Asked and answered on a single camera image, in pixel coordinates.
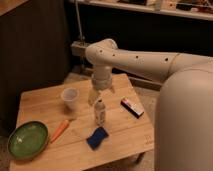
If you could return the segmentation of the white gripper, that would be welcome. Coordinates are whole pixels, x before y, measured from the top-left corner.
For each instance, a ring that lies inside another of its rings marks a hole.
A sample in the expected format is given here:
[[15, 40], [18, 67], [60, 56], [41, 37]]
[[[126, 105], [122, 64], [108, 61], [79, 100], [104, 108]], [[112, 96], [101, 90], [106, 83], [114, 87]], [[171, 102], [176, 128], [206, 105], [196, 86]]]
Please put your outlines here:
[[88, 104], [92, 106], [100, 97], [98, 90], [109, 89], [111, 93], [115, 93], [112, 85], [112, 68], [108, 66], [93, 67], [92, 85], [93, 88], [89, 91]]

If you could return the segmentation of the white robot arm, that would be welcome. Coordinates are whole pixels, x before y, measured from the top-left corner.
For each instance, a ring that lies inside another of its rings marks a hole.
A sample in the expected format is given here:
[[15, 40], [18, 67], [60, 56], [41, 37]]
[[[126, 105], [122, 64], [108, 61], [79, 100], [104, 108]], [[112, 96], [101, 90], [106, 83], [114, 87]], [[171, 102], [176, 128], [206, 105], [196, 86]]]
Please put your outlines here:
[[93, 83], [115, 67], [162, 84], [155, 109], [154, 170], [213, 171], [213, 57], [120, 50], [112, 39], [89, 45]]

